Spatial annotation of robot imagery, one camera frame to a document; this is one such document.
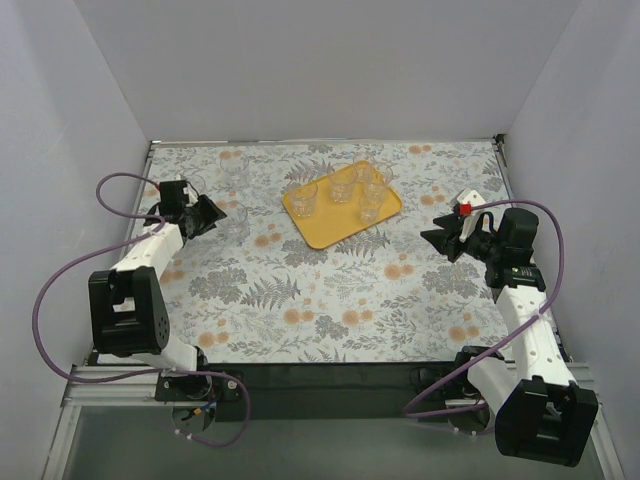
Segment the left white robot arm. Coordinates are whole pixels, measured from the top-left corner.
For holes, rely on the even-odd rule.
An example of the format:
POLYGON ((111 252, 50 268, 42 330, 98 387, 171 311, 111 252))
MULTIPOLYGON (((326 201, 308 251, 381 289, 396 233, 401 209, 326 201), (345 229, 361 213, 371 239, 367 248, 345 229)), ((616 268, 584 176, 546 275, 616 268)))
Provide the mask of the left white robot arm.
POLYGON ((159 194, 145 220, 144 239, 111 269, 89 278, 94 348, 174 373, 199 371, 206 357, 171 333, 160 280, 173 257, 226 214, 185 179, 160 183, 159 194))

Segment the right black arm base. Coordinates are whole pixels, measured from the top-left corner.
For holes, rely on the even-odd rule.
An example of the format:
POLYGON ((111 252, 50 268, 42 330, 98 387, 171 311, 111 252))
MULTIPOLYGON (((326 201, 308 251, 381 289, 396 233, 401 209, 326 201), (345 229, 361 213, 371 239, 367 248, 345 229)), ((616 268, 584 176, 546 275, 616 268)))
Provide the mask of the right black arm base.
MULTIPOLYGON (((445 364, 415 367, 409 373, 409 382, 414 392, 419 394, 452 370, 452 367, 445 364)), ((479 436, 492 433, 491 410, 479 391, 466 380, 465 374, 436 389, 422 401, 420 411, 456 410, 471 406, 474 410, 421 418, 416 422, 430 431, 450 431, 454 435, 479 436)))

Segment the small clear glass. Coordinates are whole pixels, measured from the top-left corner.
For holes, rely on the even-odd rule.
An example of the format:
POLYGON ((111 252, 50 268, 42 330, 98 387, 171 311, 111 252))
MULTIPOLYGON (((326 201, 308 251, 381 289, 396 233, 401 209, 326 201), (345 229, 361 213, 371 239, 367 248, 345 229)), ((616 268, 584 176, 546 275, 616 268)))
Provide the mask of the small clear glass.
POLYGON ((375 156, 370 152, 356 152, 352 158, 352 164, 356 171, 356 181, 362 182, 366 170, 375 163, 375 156))
POLYGON ((380 198, 363 194, 359 199, 359 219, 363 224, 374 223, 382 206, 380 198))

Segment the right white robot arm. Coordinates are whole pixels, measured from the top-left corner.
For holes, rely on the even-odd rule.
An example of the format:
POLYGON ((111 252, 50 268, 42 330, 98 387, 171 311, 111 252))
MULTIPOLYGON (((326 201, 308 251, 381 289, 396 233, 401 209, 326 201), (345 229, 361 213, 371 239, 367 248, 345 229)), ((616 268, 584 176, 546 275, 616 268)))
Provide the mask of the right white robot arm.
POLYGON ((449 261, 467 254, 485 264, 516 372, 509 373, 499 354, 488 349, 464 350, 456 360, 474 363, 464 376, 494 414, 501 454, 574 467, 598 402, 566 366, 544 308, 546 286, 532 261, 539 219, 528 210, 508 208, 498 228, 484 229, 481 218, 469 205, 458 205, 421 236, 449 261))

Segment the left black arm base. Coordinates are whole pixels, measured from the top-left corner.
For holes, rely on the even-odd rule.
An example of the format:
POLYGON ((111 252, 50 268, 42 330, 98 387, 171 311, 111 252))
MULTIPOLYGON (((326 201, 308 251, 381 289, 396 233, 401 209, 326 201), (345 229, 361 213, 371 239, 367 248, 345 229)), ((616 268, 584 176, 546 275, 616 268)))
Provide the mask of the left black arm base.
POLYGON ((238 381, 219 376, 160 375, 154 393, 156 402, 172 405, 174 425, 188 434, 205 432, 218 406, 241 399, 238 381))

